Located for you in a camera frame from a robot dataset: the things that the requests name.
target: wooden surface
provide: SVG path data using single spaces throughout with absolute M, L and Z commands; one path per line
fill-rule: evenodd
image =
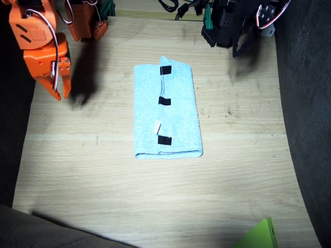
M 170 0 L 163 0 L 169 6 L 174 6 Z M 167 19 L 175 20 L 177 10 L 173 13 L 167 12 L 158 0 L 115 0 L 115 11 L 118 17 L 135 17 L 149 19 Z M 189 4 L 185 0 L 178 0 L 179 7 L 184 3 Z M 190 7 L 180 20 L 202 21 L 203 14 L 197 16 L 194 7 Z
M 318 247 L 288 148 L 274 38 L 232 59 L 209 47 L 200 22 L 108 21 L 99 43 L 65 31 L 75 104 L 36 84 L 14 208 L 143 248 L 230 247 L 272 216 L 281 247 Z M 134 158 L 133 67 L 161 55 L 192 66 L 200 158 Z

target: green connector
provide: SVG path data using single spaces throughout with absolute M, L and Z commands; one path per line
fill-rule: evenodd
M 261 221 L 232 248 L 279 248 L 273 218 Z
M 213 29 L 213 22 L 212 22 L 212 12 L 210 10 L 210 4 L 206 5 L 205 14 L 203 15 L 203 22 L 206 25 L 207 30 Z
M 100 18 L 102 20 L 108 16 L 110 16 L 110 17 L 115 16 L 115 5 L 114 5 L 113 0 L 106 0 L 100 9 Z

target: blue towel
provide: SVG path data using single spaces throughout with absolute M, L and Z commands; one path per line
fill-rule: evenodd
M 164 66 L 171 66 L 170 74 L 161 75 Z M 160 96 L 167 99 L 166 105 L 159 104 Z M 202 155 L 189 65 L 161 57 L 160 65 L 134 67 L 134 153 L 137 159 Z

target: black tape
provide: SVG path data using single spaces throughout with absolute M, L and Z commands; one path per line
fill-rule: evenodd
M 160 67 L 160 75 L 171 74 L 171 66 L 161 66 Z
M 163 98 L 163 97 L 159 97 L 159 104 L 169 106 L 169 105 L 171 105 L 171 98 L 166 99 L 166 98 Z
M 165 136 L 159 135 L 157 143 L 160 144 L 160 145 L 171 146 L 171 140 L 172 140 L 171 137 L 165 137 Z

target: green paper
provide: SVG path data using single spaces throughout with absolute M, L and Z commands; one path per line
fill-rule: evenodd
M 212 12 L 210 10 L 210 4 L 206 5 L 205 13 L 203 15 L 203 22 L 206 25 L 207 30 L 213 29 L 213 22 L 212 22 Z
M 279 248 L 273 218 L 261 221 L 232 248 Z

